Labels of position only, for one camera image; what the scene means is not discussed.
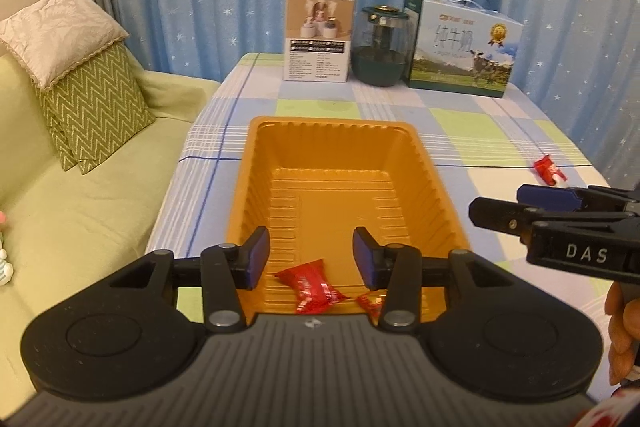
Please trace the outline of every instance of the green zigzag pillow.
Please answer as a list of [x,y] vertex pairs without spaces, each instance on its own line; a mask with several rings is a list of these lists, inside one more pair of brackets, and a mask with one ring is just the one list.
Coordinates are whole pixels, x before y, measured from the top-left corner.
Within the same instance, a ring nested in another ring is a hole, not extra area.
[[[152,124],[140,87],[133,78],[122,42],[112,44],[41,92],[54,124],[48,125],[63,169],[69,165],[64,138],[82,174],[95,169],[133,135]],[[64,138],[56,129],[62,131]]]

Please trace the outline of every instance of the candy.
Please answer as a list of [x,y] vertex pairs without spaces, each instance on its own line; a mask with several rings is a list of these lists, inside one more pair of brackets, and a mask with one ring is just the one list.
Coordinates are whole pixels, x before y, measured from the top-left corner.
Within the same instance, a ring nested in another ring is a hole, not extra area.
[[366,292],[356,297],[356,302],[373,320],[378,320],[382,304],[385,302],[386,290]]
[[536,170],[542,180],[551,187],[566,188],[567,178],[564,173],[556,166],[551,160],[551,157],[546,154],[542,160],[538,160],[533,164],[533,168]]
[[298,314],[320,314],[348,299],[327,282],[322,259],[284,269],[276,273],[276,277],[298,294]]

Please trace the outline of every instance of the blue stripe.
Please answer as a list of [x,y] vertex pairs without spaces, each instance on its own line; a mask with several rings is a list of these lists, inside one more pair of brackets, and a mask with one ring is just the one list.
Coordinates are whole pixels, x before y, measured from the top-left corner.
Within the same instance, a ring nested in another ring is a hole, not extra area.
[[[222,138],[220,139],[220,153],[222,154],[222,149],[225,146],[225,137],[226,137],[226,130],[229,126],[229,122],[231,122],[231,117],[234,114],[234,111],[236,110],[236,105],[238,105],[238,100],[240,99],[240,96],[242,95],[242,90],[244,89],[244,86],[246,86],[247,81],[249,80],[249,77],[251,76],[252,71],[254,70],[254,66],[255,63],[258,59],[258,56],[260,54],[255,55],[254,58],[254,63],[251,64],[251,68],[249,69],[246,77],[244,78],[244,81],[242,82],[242,86],[240,87],[240,91],[238,92],[238,96],[236,96],[236,99],[234,100],[233,105],[231,106],[231,110],[229,111],[229,115],[228,117],[226,117],[226,121],[225,121],[225,126],[224,129],[222,130]],[[211,186],[213,185],[213,179],[216,176],[216,171],[218,170],[218,165],[220,164],[220,160],[222,158],[218,157],[218,158],[212,158],[215,159],[216,164],[213,166],[213,172],[211,173],[211,177],[209,178],[209,184],[207,184],[207,190],[204,193],[204,198],[202,200],[202,205],[200,206],[200,211],[198,212],[198,218],[196,219],[196,225],[195,227],[193,227],[193,232],[191,233],[191,238],[189,240],[189,246],[187,247],[187,252],[185,254],[185,257],[188,257],[189,254],[191,253],[191,248],[193,248],[193,241],[196,238],[196,233],[198,232],[198,228],[200,227],[200,221],[202,220],[202,213],[204,212],[204,207],[207,204],[207,198],[209,198],[209,193],[211,191]]]

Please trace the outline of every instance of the glass jar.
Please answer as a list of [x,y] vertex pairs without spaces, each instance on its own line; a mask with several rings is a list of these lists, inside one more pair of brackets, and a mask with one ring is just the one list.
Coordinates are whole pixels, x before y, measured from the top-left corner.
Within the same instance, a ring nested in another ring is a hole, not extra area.
[[353,74],[371,86],[393,86],[406,69],[409,44],[406,13],[386,5],[364,7],[353,35]]

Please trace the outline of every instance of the red candy wrapper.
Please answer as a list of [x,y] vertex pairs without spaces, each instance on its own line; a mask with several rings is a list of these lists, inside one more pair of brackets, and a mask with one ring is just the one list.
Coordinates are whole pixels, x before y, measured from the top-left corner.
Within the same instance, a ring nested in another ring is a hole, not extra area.
[[572,423],[572,427],[619,427],[638,425],[640,391],[623,389]]
[[386,290],[377,290],[359,295],[356,297],[356,302],[372,319],[378,320],[385,297]]
[[279,271],[276,277],[297,292],[296,313],[301,315],[321,314],[348,299],[326,281],[322,259]]
[[552,162],[551,157],[547,154],[542,160],[538,160],[533,164],[533,168],[543,181],[551,187],[566,188],[566,176],[562,171]]

